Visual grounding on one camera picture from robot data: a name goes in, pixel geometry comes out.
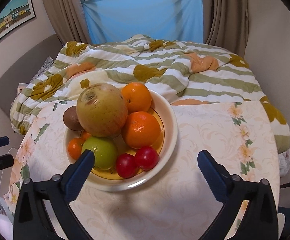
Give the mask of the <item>small orange tangerine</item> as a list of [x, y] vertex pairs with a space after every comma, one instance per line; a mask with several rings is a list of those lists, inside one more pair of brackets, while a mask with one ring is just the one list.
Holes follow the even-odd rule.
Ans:
[[67, 151], [69, 156], [74, 159], [78, 160], [82, 153], [82, 146], [84, 144], [84, 140], [82, 138], [73, 138], [67, 145]]

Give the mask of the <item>white plastic bag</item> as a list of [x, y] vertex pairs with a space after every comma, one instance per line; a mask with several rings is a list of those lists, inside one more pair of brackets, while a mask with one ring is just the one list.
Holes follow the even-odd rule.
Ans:
[[286, 150], [278, 155], [280, 177], [284, 177], [290, 170], [290, 150]]

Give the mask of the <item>green apple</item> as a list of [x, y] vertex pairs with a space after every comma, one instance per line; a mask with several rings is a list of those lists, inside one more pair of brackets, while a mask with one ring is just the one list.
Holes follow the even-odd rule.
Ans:
[[91, 150], [94, 153], [94, 168], [109, 170], [116, 163], [118, 149], [110, 138], [89, 137], [82, 146], [82, 153], [85, 150]]

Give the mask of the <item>framed houses picture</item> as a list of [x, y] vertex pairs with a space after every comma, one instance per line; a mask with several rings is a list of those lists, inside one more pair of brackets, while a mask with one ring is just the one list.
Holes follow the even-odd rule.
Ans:
[[35, 17], [32, 0], [10, 0], [0, 12], [0, 40]]

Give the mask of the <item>grey bed headboard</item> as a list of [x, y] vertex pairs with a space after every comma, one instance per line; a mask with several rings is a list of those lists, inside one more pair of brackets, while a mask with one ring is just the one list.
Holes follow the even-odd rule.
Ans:
[[55, 59], [63, 47], [57, 35], [51, 35], [24, 53], [0, 77], [0, 109], [9, 116], [19, 83], [29, 83], [47, 57]]

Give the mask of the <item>cream duck-print bowl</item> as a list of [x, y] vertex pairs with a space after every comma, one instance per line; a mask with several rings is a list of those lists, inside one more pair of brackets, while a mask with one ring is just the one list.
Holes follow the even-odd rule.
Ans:
[[169, 161], [178, 138], [178, 124], [169, 102], [157, 92], [151, 90], [152, 105], [149, 113], [155, 116], [161, 127], [161, 134], [152, 147], [159, 155], [157, 165], [149, 171], [139, 170], [132, 178], [123, 179], [115, 170], [97, 171], [93, 169], [88, 178], [88, 185], [105, 192], [118, 192], [136, 188], [156, 176]]

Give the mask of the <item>blue window cloth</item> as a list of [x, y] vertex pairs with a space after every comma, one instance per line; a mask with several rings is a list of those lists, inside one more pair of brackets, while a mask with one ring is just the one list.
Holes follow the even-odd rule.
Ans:
[[203, 42], [202, 0], [85, 0], [93, 43], [142, 34], [157, 40]]

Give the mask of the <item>medium orange tangerine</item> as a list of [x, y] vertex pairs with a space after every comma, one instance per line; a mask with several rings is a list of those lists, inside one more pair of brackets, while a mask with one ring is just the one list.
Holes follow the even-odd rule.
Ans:
[[129, 83], [122, 88], [121, 93], [127, 103], [129, 113], [147, 112], [152, 104], [151, 93], [142, 83]]

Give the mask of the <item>striped floral quilt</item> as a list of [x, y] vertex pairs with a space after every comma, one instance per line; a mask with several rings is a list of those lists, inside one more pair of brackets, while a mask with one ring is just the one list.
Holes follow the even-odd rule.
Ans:
[[11, 126], [24, 135], [44, 111], [75, 100], [94, 83], [123, 86], [131, 82], [144, 83], [174, 105], [260, 101], [278, 152], [290, 147], [286, 119], [270, 103], [242, 57], [208, 44], [144, 35], [100, 45], [66, 43], [52, 66], [15, 98]]

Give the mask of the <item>brown kiwi fruit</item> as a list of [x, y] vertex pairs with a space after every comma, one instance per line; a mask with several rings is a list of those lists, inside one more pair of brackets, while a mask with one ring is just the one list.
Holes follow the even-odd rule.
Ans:
[[81, 131], [83, 128], [78, 120], [76, 106], [69, 107], [63, 114], [64, 125], [73, 131]]

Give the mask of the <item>floral cream tablecloth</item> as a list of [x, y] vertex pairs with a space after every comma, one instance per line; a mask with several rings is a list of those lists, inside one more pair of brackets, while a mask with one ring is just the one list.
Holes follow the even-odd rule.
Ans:
[[199, 239], [221, 208], [197, 166], [202, 150], [231, 174], [267, 179], [279, 198], [276, 143], [259, 101], [171, 107], [178, 138], [156, 176], [118, 192], [94, 189], [86, 181], [70, 204], [94, 239]]

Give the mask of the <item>left brown curtain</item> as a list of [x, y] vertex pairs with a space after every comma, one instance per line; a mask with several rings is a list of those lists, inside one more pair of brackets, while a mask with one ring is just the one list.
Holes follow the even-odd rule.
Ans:
[[78, 41], [91, 44], [80, 0], [42, 0], [52, 27], [63, 44]]

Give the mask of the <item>right brown curtain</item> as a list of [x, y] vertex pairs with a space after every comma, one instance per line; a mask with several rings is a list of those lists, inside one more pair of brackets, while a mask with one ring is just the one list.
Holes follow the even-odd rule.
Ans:
[[241, 57], [249, 35], [248, 0], [202, 0], [205, 44]]

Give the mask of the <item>red cherry tomato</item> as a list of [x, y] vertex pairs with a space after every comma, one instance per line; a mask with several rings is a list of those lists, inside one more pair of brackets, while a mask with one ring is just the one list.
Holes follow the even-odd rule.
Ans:
[[120, 154], [116, 159], [116, 171], [122, 178], [131, 178], [138, 172], [135, 157], [131, 154]]
[[144, 171], [149, 171], [154, 168], [158, 161], [159, 155], [151, 146], [144, 146], [136, 151], [135, 163]]

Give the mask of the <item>large orange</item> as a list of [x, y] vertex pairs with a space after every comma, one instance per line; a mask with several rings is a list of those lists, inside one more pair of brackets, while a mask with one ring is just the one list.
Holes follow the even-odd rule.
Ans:
[[129, 114], [121, 130], [124, 142], [131, 148], [152, 145], [160, 133], [161, 127], [157, 119], [144, 111]]

